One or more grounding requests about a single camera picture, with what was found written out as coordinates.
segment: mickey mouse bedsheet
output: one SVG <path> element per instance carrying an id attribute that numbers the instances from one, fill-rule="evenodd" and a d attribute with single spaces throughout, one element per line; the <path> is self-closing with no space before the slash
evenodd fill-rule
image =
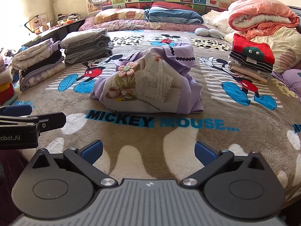
<path id="1" fill-rule="evenodd" d="M 194 155 L 196 141 L 236 155 L 259 151 L 285 188 L 286 200 L 301 194 L 301 108 L 295 93 L 277 79 L 264 85 L 231 72 L 227 64 L 231 45 L 222 40 L 157 30 L 109 35 L 113 56 L 66 67 L 23 92 L 15 103 L 31 103 L 33 114 L 66 114 L 65 127 L 43 133 L 39 148 L 58 153 L 101 139 L 104 152 L 94 165 L 119 181 L 183 179 L 202 167 Z M 203 112 L 115 113 L 90 98 L 95 80 L 114 73 L 120 58 L 177 41 L 193 45 L 199 64 L 189 74 L 203 86 Z M 34 151 L 23 152 L 30 159 Z"/>

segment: purple pillowcase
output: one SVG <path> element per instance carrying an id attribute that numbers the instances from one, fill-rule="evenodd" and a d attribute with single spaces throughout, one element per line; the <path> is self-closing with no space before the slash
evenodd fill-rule
<path id="1" fill-rule="evenodd" d="M 301 97 L 301 70 L 289 69 L 282 73 L 283 79 Z"/>

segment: stack of folded clothes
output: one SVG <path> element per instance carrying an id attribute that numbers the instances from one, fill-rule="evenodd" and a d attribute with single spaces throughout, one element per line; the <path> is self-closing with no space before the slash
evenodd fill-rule
<path id="1" fill-rule="evenodd" d="M 61 42 L 65 49 L 65 63 L 82 63 L 88 60 L 109 57 L 114 45 L 106 28 L 75 31 Z"/>
<path id="2" fill-rule="evenodd" d="M 249 41 L 238 34 L 234 34 L 233 47 L 228 58 L 232 71 L 250 76 L 261 83 L 267 83 L 275 63 L 269 45 Z"/>
<path id="3" fill-rule="evenodd" d="M 20 90 L 24 91 L 65 69 L 60 41 L 52 38 L 42 41 L 16 54 L 12 60 L 14 69 L 19 70 Z"/>
<path id="4" fill-rule="evenodd" d="M 11 57 L 0 56 L 0 106 L 11 105 L 18 95 L 12 84 L 13 67 L 11 66 Z"/>

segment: screw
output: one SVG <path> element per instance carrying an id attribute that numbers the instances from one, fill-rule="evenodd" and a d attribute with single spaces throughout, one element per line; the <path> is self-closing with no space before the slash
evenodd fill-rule
<path id="1" fill-rule="evenodd" d="M 112 178 L 104 178 L 100 181 L 100 184 L 103 186 L 112 186 L 115 183 L 115 180 Z"/>
<path id="2" fill-rule="evenodd" d="M 183 184 L 186 186 L 194 186 L 198 183 L 194 178 L 186 178 L 183 180 Z"/>

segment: white crochet bag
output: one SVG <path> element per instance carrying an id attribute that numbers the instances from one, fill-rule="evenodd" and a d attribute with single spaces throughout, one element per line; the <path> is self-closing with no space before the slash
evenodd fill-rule
<path id="1" fill-rule="evenodd" d="M 149 60 L 143 70 L 135 72 L 136 93 L 138 96 L 153 98 L 161 102 L 169 92 L 173 77 L 164 73 L 163 60 Z"/>

